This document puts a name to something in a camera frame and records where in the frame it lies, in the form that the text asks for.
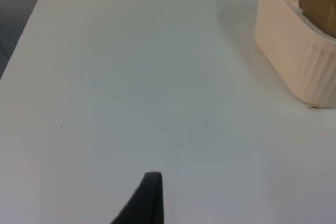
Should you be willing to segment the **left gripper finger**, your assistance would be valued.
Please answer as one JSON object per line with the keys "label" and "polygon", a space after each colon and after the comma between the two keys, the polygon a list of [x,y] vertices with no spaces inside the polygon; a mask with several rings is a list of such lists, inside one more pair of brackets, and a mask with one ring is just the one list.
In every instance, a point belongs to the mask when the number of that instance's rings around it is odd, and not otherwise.
{"label": "left gripper finger", "polygon": [[146,172],[132,197],[112,222],[164,224],[162,174]]}

